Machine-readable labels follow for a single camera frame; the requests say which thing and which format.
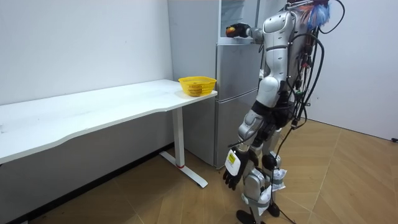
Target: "yellow label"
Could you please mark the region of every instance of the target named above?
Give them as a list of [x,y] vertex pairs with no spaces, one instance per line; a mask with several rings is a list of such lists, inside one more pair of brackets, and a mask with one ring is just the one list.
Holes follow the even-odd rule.
[[234,164],[234,162],[235,162],[235,157],[234,157],[231,153],[229,154],[228,159],[229,159],[229,161],[230,161],[232,164]]

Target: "floor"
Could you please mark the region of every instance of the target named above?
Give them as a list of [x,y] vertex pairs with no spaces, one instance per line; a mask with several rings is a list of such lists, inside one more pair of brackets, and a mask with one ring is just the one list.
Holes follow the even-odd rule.
[[[287,187],[276,202],[296,223],[398,223],[398,144],[309,121],[292,132],[280,155]],[[223,170],[189,152],[186,163],[207,187],[157,156],[31,223],[239,223],[235,212],[248,210],[242,184],[230,190]],[[267,213],[264,221],[289,223]]]

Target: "refrigerator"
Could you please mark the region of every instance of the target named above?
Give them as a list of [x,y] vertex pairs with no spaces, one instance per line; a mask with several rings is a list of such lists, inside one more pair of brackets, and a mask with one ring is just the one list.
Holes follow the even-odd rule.
[[169,0],[174,80],[189,76],[217,79],[218,95],[183,107],[185,149],[215,166],[224,166],[228,144],[256,100],[260,45],[250,38],[227,38],[237,22],[256,27],[260,0]]

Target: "humanoid robot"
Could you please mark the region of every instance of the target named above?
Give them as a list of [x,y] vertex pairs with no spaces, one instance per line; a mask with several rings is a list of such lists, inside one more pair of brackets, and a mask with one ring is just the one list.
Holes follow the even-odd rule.
[[[315,88],[325,53],[317,36],[320,26],[328,21],[328,10],[328,0],[289,1],[281,11],[264,21],[262,29],[243,23],[227,27],[227,37],[252,37],[257,44],[264,44],[265,50],[264,79],[259,84],[256,102],[238,129],[239,141],[229,145],[231,150],[223,175],[225,184],[233,190],[243,179],[242,199],[251,213],[239,210],[236,216],[244,224],[263,223],[261,215],[265,210],[274,217],[280,214],[274,190],[284,188],[285,170],[279,169],[280,147],[277,152],[274,149],[284,126],[292,121],[287,137],[291,130],[301,127],[299,121],[303,112],[307,117],[305,106]],[[309,88],[317,44],[322,49],[322,57],[312,88]],[[262,167],[258,167],[261,153]]]

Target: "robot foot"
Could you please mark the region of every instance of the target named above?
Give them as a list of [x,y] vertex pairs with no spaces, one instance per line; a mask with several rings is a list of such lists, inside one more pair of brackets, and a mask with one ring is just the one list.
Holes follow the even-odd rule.
[[273,217],[279,217],[280,215],[279,207],[275,202],[272,205],[269,205],[267,210]]
[[243,210],[238,210],[236,212],[236,218],[243,224],[256,224],[256,221],[253,219],[253,216]]

